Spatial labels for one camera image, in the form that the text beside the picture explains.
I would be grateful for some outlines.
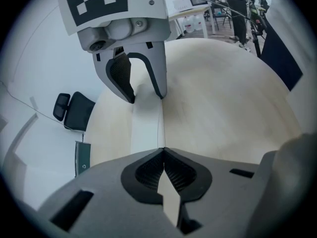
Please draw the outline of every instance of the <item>screw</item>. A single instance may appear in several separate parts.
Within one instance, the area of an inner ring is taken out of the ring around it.
[[[143,25],[142,21],[137,21],[135,24],[136,24],[138,27],[141,27],[141,26]]]

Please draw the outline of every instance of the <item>white desk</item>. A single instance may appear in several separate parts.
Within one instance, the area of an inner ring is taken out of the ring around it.
[[[201,17],[201,21],[202,21],[202,28],[203,28],[204,38],[208,39],[206,21],[204,19],[204,13],[205,13],[206,10],[208,10],[209,14],[210,14],[210,22],[211,22],[212,34],[215,34],[214,21],[213,21],[213,16],[212,16],[212,12],[211,12],[211,7],[210,6],[204,6],[204,7],[199,7],[199,8],[190,9],[190,10],[186,10],[186,11],[175,13],[175,14],[169,15],[168,16],[168,20],[169,21],[173,21],[174,20],[175,23],[176,23],[176,26],[179,28],[182,36],[184,36],[183,30],[182,30],[181,26],[179,25],[177,19],[178,18],[187,17],[187,16],[191,16],[191,15],[199,15]]]
[[[254,55],[201,38],[167,42],[165,50],[168,92],[162,107],[167,147],[259,163],[264,153],[301,133],[285,99],[288,89]],[[143,62],[131,59],[131,64],[137,101],[137,86],[149,83],[150,77]],[[133,107],[108,89],[100,95],[84,139],[91,144],[91,166],[130,154]],[[158,192],[164,212],[176,225],[179,195],[165,172]]]

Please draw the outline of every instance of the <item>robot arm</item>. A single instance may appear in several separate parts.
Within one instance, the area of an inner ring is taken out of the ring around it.
[[[92,53],[102,82],[134,103],[129,58],[141,59],[156,94],[167,94],[164,40],[170,35],[164,0],[58,0],[67,33]]]

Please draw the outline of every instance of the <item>round table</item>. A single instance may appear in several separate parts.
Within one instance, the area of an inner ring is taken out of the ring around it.
[[[256,56],[208,39],[167,42],[165,53],[167,96],[161,106],[166,147],[260,163],[266,152],[301,133],[286,102],[288,89]],[[136,102],[138,96],[144,96],[138,92],[144,84],[151,98],[157,98],[153,87],[149,88],[152,84],[143,62],[130,60]],[[99,96],[84,138],[91,144],[91,166],[130,154],[135,107],[136,103],[125,102],[107,88]],[[180,198],[165,172],[158,192],[163,195],[165,214],[176,226]]]

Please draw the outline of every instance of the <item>table leg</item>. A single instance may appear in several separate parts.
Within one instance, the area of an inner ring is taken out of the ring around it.
[[[176,24],[176,26],[178,27],[178,29],[179,29],[179,31],[180,31],[180,34],[181,34],[182,36],[185,36],[185,35],[184,35],[184,31],[183,31],[183,29],[181,28],[181,26],[180,26],[179,22],[177,21],[177,19],[175,19],[175,24]]]
[[[203,28],[204,38],[208,39],[208,33],[207,33],[207,27],[206,27],[206,22],[205,22],[205,19],[204,19],[204,15],[200,14],[200,17],[201,17],[201,21],[202,21],[202,28]]]
[[[210,15],[210,24],[211,24],[211,28],[212,28],[212,34],[216,34],[215,29],[214,29],[214,21],[213,21],[211,7],[209,7],[208,11],[209,11],[209,15]]]

